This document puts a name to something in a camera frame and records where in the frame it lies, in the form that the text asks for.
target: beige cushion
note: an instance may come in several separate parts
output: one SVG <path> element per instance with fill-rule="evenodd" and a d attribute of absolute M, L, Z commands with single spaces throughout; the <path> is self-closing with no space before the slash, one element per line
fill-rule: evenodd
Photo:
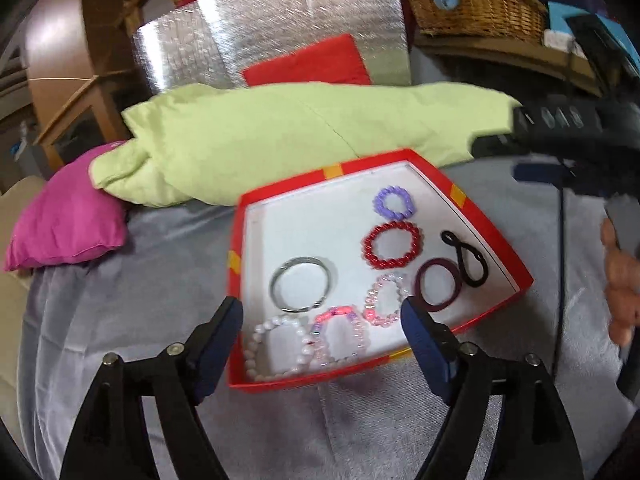
<path fill-rule="evenodd" d="M 0 196 L 0 256 L 11 239 L 14 224 L 22 210 L 44 186 L 35 176 L 27 177 Z M 22 316 L 27 303 L 30 278 L 16 272 L 0 272 L 0 416 L 21 449 L 16 398 L 17 360 L 22 335 Z"/>

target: green pillow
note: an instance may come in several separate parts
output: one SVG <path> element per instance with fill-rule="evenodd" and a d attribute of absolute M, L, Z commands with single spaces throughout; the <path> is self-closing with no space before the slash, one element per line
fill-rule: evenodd
<path fill-rule="evenodd" d="M 511 128 L 517 102 L 457 83 L 183 86 L 123 112 L 136 139 L 94 160 L 95 187 L 134 203 L 235 205 L 256 187 L 361 156 L 412 148 L 442 166 Z"/>

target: metal bolt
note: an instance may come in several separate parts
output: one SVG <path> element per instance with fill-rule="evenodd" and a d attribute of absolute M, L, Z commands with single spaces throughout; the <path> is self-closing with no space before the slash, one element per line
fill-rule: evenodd
<path fill-rule="evenodd" d="M 465 355 L 476 355 L 478 353 L 478 346 L 474 345 L 473 343 L 470 343 L 469 341 L 467 341 L 466 343 L 462 343 L 462 345 L 460 345 L 458 347 L 458 349 Z"/>
<path fill-rule="evenodd" d="M 535 354 L 525 355 L 524 361 L 531 366 L 540 366 L 540 363 L 542 362 L 540 358 Z"/>
<path fill-rule="evenodd" d="M 184 352 L 184 345 L 182 343 L 173 343 L 166 348 L 166 352 L 171 355 L 180 355 Z"/>
<path fill-rule="evenodd" d="M 119 357 L 120 356 L 118 354 L 114 352 L 109 352 L 108 354 L 105 354 L 104 357 L 102 358 L 102 364 L 107 366 L 116 364 Z"/>

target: basket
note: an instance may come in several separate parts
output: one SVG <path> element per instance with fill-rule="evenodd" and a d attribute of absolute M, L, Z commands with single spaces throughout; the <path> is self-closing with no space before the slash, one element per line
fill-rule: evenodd
<path fill-rule="evenodd" d="M 451 10 L 409 0 L 422 34 L 508 37 L 542 43 L 546 8 L 538 0 L 460 0 Z"/>

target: yellow stripe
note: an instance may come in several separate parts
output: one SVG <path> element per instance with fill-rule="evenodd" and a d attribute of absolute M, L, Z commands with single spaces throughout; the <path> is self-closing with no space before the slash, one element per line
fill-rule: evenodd
<path fill-rule="evenodd" d="M 411 348 L 408 346 L 407 348 L 403 348 L 402 350 L 398 350 L 397 352 L 393 352 L 392 354 L 389 354 L 389 360 L 395 361 L 396 359 L 407 357 L 411 353 L 412 353 Z"/>
<path fill-rule="evenodd" d="M 242 260 L 240 259 L 240 256 L 238 255 L 238 253 L 236 253 L 233 250 L 229 251 L 229 256 L 226 260 L 226 266 L 236 274 L 240 274 L 241 263 L 242 263 Z"/>
<path fill-rule="evenodd" d="M 462 209 L 462 206 L 465 205 L 466 195 L 465 192 L 462 191 L 458 186 L 453 184 L 451 186 L 451 199 L 456 203 L 459 209 Z"/>
<path fill-rule="evenodd" d="M 344 175 L 344 171 L 342 170 L 342 166 L 340 164 L 327 166 L 326 168 L 322 168 L 322 171 L 324 171 L 325 180 L 329 180 L 331 178 Z"/>

